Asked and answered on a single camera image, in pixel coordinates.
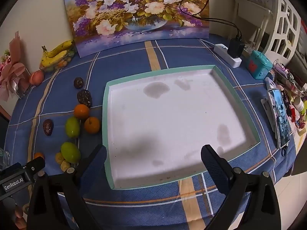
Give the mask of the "clutter of small toys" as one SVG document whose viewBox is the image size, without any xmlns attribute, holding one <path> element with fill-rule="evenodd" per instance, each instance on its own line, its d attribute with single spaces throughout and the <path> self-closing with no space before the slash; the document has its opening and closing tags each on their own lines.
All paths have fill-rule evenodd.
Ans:
<svg viewBox="0 0 307 230">
<path fill-rule="evenodd" d="M 276 59 L 273 62 L 275 80 L 281 86 L 286 113 L 301 136 L 306 133 L 306 84 L 301 88 L 295 76 Z"/>
</svg>

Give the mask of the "white tray with green rim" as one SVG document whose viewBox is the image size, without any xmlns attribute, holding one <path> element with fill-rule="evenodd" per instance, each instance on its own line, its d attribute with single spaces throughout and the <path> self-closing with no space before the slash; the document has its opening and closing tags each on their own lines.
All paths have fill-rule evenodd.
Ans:
<svg viewBox="0 0 307 230">
<path fill-rule="evenodd" d="M 102 143 L 113 190 L 200 174 L 206 144 L 231 161 L 260 141 L 244 103 L 215 65 L 152 71 L 106 84 Z"/>
</svg>

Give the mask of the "small orange tangerine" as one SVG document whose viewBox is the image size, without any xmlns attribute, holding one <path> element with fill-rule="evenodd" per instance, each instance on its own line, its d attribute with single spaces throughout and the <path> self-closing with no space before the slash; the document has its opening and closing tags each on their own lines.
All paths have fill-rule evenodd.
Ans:
<svg viewBox="0 0 307 230">
<path fill-rule="evenodd" d="M 36 152 L 36 153 L 34 154 L 34 159 L 35 159 L 35 158 L 38 158 L 38 157 L 41 157 L 41 158 L 45 159 L 44 154 L 41 153 L 41 152 Z"/>
</svg>

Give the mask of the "smartphone on stand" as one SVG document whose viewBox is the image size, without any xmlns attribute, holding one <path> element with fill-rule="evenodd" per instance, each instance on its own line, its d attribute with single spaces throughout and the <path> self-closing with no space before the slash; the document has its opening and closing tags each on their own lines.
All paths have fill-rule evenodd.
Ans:
<svg viewBox="0 0 307 230">
<path fill-rule="evenodd" d="M 291 127 L 288 122 L 286 108 L 278 88 L 267 91 L 268 101 L 273 115 L 277 148 L 282 149 L 290 142 Z"/>
</svg>

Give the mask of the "orange tangerine with stem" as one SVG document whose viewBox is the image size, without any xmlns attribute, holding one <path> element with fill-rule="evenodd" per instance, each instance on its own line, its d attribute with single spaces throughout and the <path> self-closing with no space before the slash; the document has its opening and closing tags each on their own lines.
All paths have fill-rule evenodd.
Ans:
<svg viewBox="0 0 307 230">
<path fill-rule="evenodd" d="M 91 135 L 98 133 L 100 130 L 100 120 L 97 117 L 89 117 L 84 123 L 84 129 Z"/>
</svg>

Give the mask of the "blue plaid tablecloth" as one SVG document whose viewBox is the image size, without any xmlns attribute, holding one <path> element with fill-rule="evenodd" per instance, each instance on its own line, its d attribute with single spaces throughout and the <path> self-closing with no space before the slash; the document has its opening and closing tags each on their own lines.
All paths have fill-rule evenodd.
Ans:
<svg viewBox="0 0 307 230">
<path fill-rule="evenodd" d="M 26 163 L 36 152 L 45 156 L 47 174 L 61 172 L 55 154 L 68 140 L 66 120 L 77 105 L 76 77 L 85 81 L 91 93 L 91 113 L 102 115 L 102 98 L 110 80 L 175 67 L 215 65 L 232 84 L 247 108 L 260 136 L 260 143 L 232 161 L 253 174 L 268 171 L 279 181 L 295 161 L 295 143 L 290 141 L 286 154 L 275 146 L 274 134 L 261 99 L 266 96 L 263 81 L 255 80 L 244 64 L 233 69 L 213 51 L 219 36 L 203 39 L 165 39 L 129 44 L 84 58 L 75 56 L 63 69 L 47 74 L 45 81 L 18 100 L 12 110 L 5 149 L 11 163 Z M 51 136 L 43 122 L 51 119 Z M 98 168 L 95 182 L 84 199 L 103 229 L 203 229 L 220 207 L 224 195 L 215 188 L 208 173 L 180 182 L 139 190 L 110 189 L 104 167 Z"/>
</svg>

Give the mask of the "flower still life painting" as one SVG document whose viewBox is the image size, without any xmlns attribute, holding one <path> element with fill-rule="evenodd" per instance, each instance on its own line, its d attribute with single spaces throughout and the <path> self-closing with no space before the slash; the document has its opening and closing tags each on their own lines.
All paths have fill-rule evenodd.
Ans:
<svg viewBox="0 0 307 230">
<path fill-rule="evenodd" d="M 64 0 L 81 57 L 157 39 L 206 38 L 208 0 Z"/>
</svg>

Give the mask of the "white power strip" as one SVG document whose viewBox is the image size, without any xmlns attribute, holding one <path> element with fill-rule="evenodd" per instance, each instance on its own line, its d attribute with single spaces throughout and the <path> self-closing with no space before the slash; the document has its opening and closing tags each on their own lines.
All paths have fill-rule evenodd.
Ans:
<svg viewBox="0 0 307 230">
<path fill-rule="evenodd" d="M 223 44 L 215 44 L 214 52 L 220 56 L 224 61 L 226 61 L 232 68 L 237 68 L 240 66 L 242 60 L 241 58 L 233 58 L 228 54 L 228 48 Z"/>
</svg>

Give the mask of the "white lavender handheld device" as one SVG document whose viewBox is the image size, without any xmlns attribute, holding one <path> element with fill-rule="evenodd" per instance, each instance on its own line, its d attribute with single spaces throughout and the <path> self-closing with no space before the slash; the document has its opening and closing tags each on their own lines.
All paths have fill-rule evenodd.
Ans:
<svg viewBox="0 0 307 230">
<path fill-rule="evenodd" d="M 265 85 L 266 85 L 267 90 L 277 88 L 276 84 L 269 77 L 266 77 L 264 79 L 264 81 L 265 81 Z"/>
</svg>

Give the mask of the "white phone stand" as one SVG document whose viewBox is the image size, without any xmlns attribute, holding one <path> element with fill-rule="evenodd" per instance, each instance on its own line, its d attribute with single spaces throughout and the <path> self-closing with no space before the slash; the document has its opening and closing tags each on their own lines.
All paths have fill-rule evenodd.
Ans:
<svg viewBox="0 0 307 230">
<path fill-rule="evenodd" d="M 261 104 L 263 106 L 263 109 L 268 117 L 268 121 L 270 122 L 270 126 L 272 128 L 272 131 L 275 133 L 275 121 L 273 119 L 273 114 L 272 114 L 272 110 L 269 104 L 268 99 L 264 98 L 261 99 Z"/>
</svg>

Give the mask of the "clear plastic fruit container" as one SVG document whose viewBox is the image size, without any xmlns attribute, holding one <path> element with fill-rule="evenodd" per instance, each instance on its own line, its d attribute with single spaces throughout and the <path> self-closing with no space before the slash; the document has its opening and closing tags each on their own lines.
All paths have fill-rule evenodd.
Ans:
<svg viewBox="0 0 307 230">
<path fill-rule="evenodd" d="M 75 55 L 74 49 L 67 49 L 61 51 L 54 57 L 49 57 L 47 55 L 47 51 L 45 51 L 43 52 L 39 68 L 43 72 L 52 72 L 55 69 L 60 69 L 62 67 L 65 67 L 74 57 L 74 55 Z"/>
</svg>

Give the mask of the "round dark dried fruit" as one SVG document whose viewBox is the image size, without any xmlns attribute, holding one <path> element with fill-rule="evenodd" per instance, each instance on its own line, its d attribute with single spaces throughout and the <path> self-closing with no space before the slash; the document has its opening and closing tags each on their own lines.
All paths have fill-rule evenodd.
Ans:
<svg viewBox="0 0 307 230">
<path fill-rule="evenodd" d="M 73 85 L 76 89 L 81 89 L 84 86 L 84 80 L 81 77 L 76 77 Z"/>
</svg>

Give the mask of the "teal toy box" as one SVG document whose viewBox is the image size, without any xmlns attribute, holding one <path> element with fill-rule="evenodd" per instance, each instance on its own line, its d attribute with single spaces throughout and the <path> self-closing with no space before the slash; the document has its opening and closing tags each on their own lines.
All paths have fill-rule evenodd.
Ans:
<svg viewBox="0 0 307 230">
<path fill-rule="evenodd" d="M 256 80 L 263 80 L 273 68 L 272 62 L 262 53 L 253 50 L 247 63 L 247 70 Z"/>
</svg>

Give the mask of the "large dark dried date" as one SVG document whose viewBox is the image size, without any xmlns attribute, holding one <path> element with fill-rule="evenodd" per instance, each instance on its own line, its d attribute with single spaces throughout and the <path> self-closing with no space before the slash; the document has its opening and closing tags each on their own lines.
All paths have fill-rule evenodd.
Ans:
<svg viewBox="0 0 307 230">
<path fill-rule="evenodd" d="M 91 93 L 83 89 L 77 93 L 77 99 L 80 104 L 87 106 L 88 108 L 92 107 L 92 96 Z"/>
</svg>

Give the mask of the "yellow banana bunch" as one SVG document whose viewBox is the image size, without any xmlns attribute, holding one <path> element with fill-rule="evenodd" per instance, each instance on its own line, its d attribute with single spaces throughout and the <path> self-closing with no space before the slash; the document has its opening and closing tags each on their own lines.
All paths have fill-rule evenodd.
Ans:
<svg viewBox="0 0 307 230">
<path fill-rule="evenodd" d="M 42 50 L 43 55 L 40 62 L 40 69 L 53 67 L 68 57 L 70 52 L 74 51 L 74 40 L 66 40 L 51 51 L 48 51 L 45 46 L 42 46 Z"/>
</svg>

